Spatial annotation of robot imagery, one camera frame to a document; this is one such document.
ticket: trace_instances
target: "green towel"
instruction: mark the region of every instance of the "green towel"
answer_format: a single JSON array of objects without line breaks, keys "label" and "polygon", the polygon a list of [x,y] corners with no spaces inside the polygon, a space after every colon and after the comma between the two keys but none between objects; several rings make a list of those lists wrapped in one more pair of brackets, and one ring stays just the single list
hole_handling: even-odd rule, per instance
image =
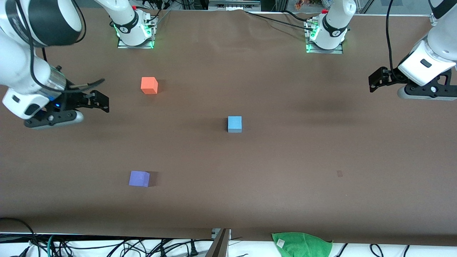
[{"label": "green towel", "polygon": [[332,243],[305,233],[272,234],[282,257],[329,257]]}]

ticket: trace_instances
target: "teal cable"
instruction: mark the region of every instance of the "teal cable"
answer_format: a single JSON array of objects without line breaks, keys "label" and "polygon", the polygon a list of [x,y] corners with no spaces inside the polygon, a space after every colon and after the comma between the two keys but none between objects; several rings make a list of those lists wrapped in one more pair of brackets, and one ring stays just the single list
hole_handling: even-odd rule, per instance
[{"label": "teal cable", "polygon": [[48,257],[51,257],[51,241],[53,240],[53,237],[54,237],[54,235],[50,236],[49,240],[48,240]]}]

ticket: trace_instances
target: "cube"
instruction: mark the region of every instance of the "cube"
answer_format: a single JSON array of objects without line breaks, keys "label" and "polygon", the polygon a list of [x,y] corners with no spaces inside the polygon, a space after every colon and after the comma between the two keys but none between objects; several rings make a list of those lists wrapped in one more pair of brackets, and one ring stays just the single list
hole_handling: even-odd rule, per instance
[{"label": "cube", "polygon": [[142,77],[141,78],[141,90],[146,95],[157,94],[157,88],[159,84],[154,77]]},{"label": "cube", "polygon": [[149,172],[146,171],[132,171],[130,173],[129,186],[134,187],[148,187],[149,186]]},{"label": "cube", "polygon": [[229,133],[241,133],[241,130],[242,130],[241,116],[229,116],[227,131]]}]

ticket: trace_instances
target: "red-orange block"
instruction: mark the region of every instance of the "red-orange block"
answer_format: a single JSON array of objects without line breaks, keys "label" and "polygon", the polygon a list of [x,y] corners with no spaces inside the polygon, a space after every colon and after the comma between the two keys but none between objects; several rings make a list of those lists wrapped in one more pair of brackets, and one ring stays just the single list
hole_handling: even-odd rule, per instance
[{"label": "red-orange block", "polygon": [[157,88],[159,84],[154,77],[142,77],[141,78],[141,90],[146,95],[157,94]]}]

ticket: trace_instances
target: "white cloth tag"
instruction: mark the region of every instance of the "white cloth tag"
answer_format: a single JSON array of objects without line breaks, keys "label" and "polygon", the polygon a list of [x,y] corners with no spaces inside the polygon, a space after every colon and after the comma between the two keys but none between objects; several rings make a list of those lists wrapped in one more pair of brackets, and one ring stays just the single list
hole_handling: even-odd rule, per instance
[{"label": "white cloth tag", "polygon": [[284,246],[284,243],[285,243],[285,242],[286,242],[286,241],[284,241],[284,240],[282,240],[282,239],[278,239],[278,242],[276,243],[276,245],[279,246],[279,248],[282,249],[282,247]]}]

